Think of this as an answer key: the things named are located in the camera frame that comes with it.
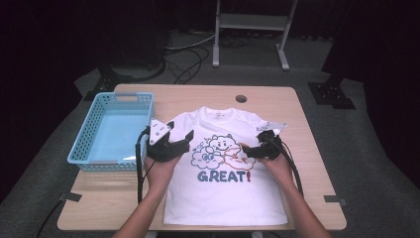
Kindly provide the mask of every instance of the t-shirt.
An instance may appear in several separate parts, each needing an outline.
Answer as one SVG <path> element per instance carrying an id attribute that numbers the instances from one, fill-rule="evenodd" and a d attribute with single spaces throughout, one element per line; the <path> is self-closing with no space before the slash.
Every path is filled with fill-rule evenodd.
<path id="1" fill-rule="evenodd" d="M 250 226 L 287 223 L 277 183 L 241 145 L 259 146 L 266 121 L 238 109 L 201 107 L 173 118 L 171 142 L 194 130 L 190 150 L 175 167 L 164 224 Z"/>

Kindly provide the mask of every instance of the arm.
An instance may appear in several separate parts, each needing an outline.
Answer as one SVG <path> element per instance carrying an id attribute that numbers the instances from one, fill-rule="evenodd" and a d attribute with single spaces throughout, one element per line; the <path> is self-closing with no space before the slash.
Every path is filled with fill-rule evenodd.
<path id="1" fill-rule="evenodd" d="M 168 162 L 155 162 L 148 173 L 149 190 L 142 202 L 136 207 L 124 225 L 114 234 L 114 238 L 145 237 L 154 219 L 158 206 L 166 193 L 173 170 L 180 157 Z M 146 158 L 146 170 L 151 167 L 153 159 Z"/>
<path id="2" fill-rule="evenodd" d="M 260 162 L 273 175 L 283 191 L 299 237 L 331 237 L 294 185 L 290 165 L 284 155 L 278 156 L 273 161 L 261 159 Z"/>

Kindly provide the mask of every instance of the cartoon character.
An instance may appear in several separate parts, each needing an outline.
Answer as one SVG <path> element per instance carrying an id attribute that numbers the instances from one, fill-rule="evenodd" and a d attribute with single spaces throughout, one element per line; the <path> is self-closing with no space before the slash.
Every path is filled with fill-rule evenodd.
<path id="1" fill-rule="evenodd" d="M 219 151 L 215 151 L 212 147 L 203 146 L 203 143 L 193 151 L 191 165 L 201 170 L 215 170 L 223 164 L 222 154 Z"/>
<path id="2" fill-rule="evenodd" d="M 256 159 L 247 158 L 242 152 L 240 144 L 237 144 L 231 134 L 227 136 L 214 135 L 208 142 L 211 148 L 219 151 L 223 155 L 225 164 L 236 170 L 249 171 L 254 167 Z"/>
<path id="3" fill-rule="evenodd" d="M 235 142 L 231 134 L 226 137 L 214 135 L 209 141 L 209 146 L 228 157 L 235 157 L 241 151 L 241 146 Z"/>

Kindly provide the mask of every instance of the wooden table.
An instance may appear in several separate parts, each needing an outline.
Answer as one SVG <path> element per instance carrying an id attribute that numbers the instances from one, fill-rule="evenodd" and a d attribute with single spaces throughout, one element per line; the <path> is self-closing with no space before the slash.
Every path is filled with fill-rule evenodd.
<path id="1" fill-rule="evenodd" d="M 202 106 L 213 109 L 237 108 L 255 112 L 262 119 L 287 123 L 281 139 L 290 148 L 299 170 L 305 199 L 329 230 L 342 230 L 347 221 L 338 202 L 326 202 L 335 195 L 296 92 L 289 87 L 121 84 L 116 92 L 146 91 L 155 95 L 155 117 L 170 121 L 181 112 Z M 236 100 L 247 97 L 245 103 Z M 80 171 L 72 188 L 80 201 L 67 201 L 58 219 L 61 230 L 118 230 L 137 205 L 137 175 L 133 172 L 85 173 Z M 157 210 L 150 230 L 291 230 L 293 220 L 284 203 L 289 223 L 276 226 L 185 226 L 163 224 L 165 199 Z"/>

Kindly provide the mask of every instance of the blue plastic basket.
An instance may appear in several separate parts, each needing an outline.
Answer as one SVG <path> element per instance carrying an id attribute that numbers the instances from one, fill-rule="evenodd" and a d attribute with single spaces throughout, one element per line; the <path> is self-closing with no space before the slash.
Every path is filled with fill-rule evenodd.
<path id="1" fill-rule="evenodd" d="M 98 93 L 67 161 L 86 172 L 135 171 L 135 145 L 153 114 L 154 96 L 150 92 Z M 145 145 L 144 137 L 142 161 Z"/>

